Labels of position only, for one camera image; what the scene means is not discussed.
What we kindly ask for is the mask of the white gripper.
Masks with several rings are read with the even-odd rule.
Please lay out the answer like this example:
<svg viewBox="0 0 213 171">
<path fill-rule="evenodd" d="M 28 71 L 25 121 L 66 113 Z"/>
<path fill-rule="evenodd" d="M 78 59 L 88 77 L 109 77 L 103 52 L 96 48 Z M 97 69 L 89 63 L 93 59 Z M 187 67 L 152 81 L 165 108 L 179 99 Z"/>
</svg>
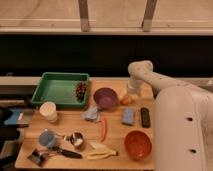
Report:
<svg viewBox="0 0 213 171">
<path fill-rule="evenodd" d="M 120 90 L 119 99 L 123 99 L 125 96 L 127 96 L 128 93 L 131 93 L 131 98 L 133 101 L 142 100 L 142 97 L 139 94 L 141 92 L 142 84 L 143 84 L 143 81 L 138 80 L 134 77 L 130 77 L 127 82 L 127 89 L 123 88 Z"/>
</svg>

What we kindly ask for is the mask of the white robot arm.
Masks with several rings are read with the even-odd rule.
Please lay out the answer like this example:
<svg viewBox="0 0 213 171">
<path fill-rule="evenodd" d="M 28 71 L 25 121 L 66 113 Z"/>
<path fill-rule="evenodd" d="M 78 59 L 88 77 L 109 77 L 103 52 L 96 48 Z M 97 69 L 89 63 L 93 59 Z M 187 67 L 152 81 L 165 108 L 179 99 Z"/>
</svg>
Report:
<svg viewBox="0 0 213 171">
<path fill-rule="evenodd" d="M 190 82 L 153 71 L 149 60 L 128 65 L 127 93 L 143 83 L 157 92 L 154 101 L 155 171 L 208 171 L 205 122 L 213 121 L 213 93 Z"/>
</svg>

